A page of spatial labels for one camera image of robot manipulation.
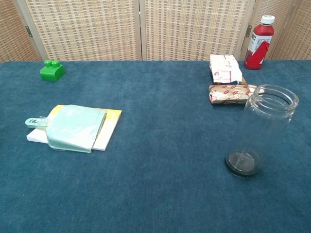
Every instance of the glass jar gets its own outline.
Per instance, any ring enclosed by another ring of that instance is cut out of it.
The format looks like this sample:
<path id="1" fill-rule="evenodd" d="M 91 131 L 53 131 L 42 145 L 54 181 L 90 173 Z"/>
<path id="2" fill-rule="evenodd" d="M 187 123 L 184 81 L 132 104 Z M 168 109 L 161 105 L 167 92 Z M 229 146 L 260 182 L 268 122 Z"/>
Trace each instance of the glass jar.
<path id="1" fill-rule="evenodd" d="M 230 153 L 225 158 L 229 169 L 242 176 L 257 173 L 260 158 L 271 152 L 272 143 L 291 121 L 298 101 L 295 93 L 283 87 L 257 87 L 245 105 Z"/>

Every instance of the white bottle cap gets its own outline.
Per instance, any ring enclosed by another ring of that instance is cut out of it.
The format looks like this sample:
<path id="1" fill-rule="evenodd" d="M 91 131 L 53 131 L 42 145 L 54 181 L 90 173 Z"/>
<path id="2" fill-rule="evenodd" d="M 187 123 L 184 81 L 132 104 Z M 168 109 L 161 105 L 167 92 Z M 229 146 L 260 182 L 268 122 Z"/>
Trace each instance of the white bottle cap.
<path id="1" fill-rule="evenodd" d="M 263 16 L 261 17 L 261 23 L 263 24 L 273 24 L 275 20 L 274 16 Z"/>

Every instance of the jar bottom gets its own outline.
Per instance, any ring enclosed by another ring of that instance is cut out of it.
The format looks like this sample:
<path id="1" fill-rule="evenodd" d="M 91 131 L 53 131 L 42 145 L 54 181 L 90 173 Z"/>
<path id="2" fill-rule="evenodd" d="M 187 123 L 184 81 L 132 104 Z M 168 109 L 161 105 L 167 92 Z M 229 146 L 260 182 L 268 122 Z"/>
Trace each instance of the jar bottom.
<path id="1" fill-rule="evenodd" d="M 226 157 L 226 163 L 231 171 L 241 176 L 252 176 L 259 170 L 259 155 L 255 152 L 235 151 Z"/>

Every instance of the green toy block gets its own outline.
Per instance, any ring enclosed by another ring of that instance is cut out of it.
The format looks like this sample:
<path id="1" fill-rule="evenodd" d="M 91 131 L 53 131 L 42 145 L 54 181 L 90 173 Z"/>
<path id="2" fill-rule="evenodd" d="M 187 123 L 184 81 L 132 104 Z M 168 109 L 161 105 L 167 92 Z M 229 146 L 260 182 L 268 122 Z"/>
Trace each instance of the green toy block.
<path id="1" fill-rule="evenodd" d="M 43 80 L 58 81 L 64 74 L 65 69 L 59 61 L 45 60 L 44 67 L 40 70 L 40 75 Z"/>

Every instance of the blue felt tablecloth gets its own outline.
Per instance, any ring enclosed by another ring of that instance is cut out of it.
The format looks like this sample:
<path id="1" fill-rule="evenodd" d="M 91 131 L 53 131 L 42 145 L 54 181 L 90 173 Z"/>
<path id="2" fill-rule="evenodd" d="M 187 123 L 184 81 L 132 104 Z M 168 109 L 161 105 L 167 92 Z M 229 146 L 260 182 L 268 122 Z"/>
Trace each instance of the blue felt tablecloth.
<path id="1" fill-rule="evenodd" d="M 224 163 L 242 106 L 212 106 L 208 62 L 0 64 L 1 233 L 302 233 L 311 230 L 311 61 L 265 61 L 251 84 L 294 91 L 299 106 L 251 179 Z M 28 142 L 29 117 L 57 104 L 122 109 L 107 150 Z"/>

